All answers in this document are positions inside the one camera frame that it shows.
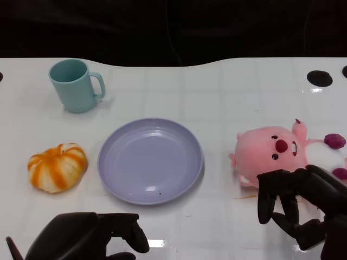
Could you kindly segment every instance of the mug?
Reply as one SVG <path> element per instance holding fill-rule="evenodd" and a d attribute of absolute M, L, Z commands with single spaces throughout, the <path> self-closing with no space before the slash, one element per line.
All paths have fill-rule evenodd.
<path fill-rule="evenodd" d="M 105 84 L 99 73 L 89 72 L 83 61 L 70 59 L 58 62 L 49 70 L 49 78 L 65 109 L 83 113 L 97 104 L 97 98 L 105 96 Z M 101 94 L 95 94 L 91 76 L 99 80 Z"/>

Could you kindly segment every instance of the table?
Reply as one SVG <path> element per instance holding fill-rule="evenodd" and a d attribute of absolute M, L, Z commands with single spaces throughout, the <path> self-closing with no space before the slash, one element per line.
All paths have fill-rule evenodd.
<path fill-rule="evenodd" d="M 138 259 L 279 260 L 319 259 L 320 248 L 301 252 L 273 222 L 260 225 L 256 189 L 243 189 L 232 174 L 228 154 L 236 134 L 278 125 L 291 129 L 303 120 L 309 137 L 337 132 L 347 136 L 347 58 L 236 58 L 185 68 L 126 68 L 86 61 L 106 83 L 106 97 L 83 114 L 65 112 L 48 70 L 61 58 L 2 58 L 0 72 L 0 237 L 11 236 L 22 255 L 56 215 L 73 211 L 130 212 L 150 252 Z M 312 70 L 330 73 L 327 88 L 311 85 Z M 93 81 L 95 91 L 99 85 Z M 111 196 L 97 173 L 105 139 L 123 124 L 144 117 L 175 120 L 198 138 L 205 157 L 202 181 L 180 199 L 160 206 L 135 206 Z M 60 194 L 31 187 L 27 161 L 64 142 L 80 144 L 89 167 L 80 183 Z M 299 203 L 300 222 L 321 217 Z M 132 251 L 114 238 L 108 254 Z M 11 259 L 5 243 L 0 258 Z"/>

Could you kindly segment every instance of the orange and white pumpkin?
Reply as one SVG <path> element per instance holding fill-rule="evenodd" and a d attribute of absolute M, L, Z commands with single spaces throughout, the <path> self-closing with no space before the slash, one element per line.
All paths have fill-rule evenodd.
<path fill-rule="evenodd" d="M 78 144 L 60 144 L 30 157 L 29 181 L 50 193 L 64 191 L 78 181 L 86 166 L 86 155 Z"/>

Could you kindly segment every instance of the plush toy nose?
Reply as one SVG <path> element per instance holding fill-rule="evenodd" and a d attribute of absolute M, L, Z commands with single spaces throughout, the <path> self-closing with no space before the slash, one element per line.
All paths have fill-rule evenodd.
<path fill-rule="evenodd" d="M 284 140 L 278 140 L 276 142 L 276 151 L 284 153 L 288 149 L 288 144 Z"/>

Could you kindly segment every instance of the plate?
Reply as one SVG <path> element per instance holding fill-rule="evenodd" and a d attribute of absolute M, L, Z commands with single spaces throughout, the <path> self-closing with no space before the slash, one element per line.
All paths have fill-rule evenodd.
<path fill-rule="evenodd" d="M 200 144 L 184 126 L 166 119 L 130 122 L 113 132 L 98 158 L 102 183 L 139 205 L 173 200 L 193 186 L 203 165 Z"/>

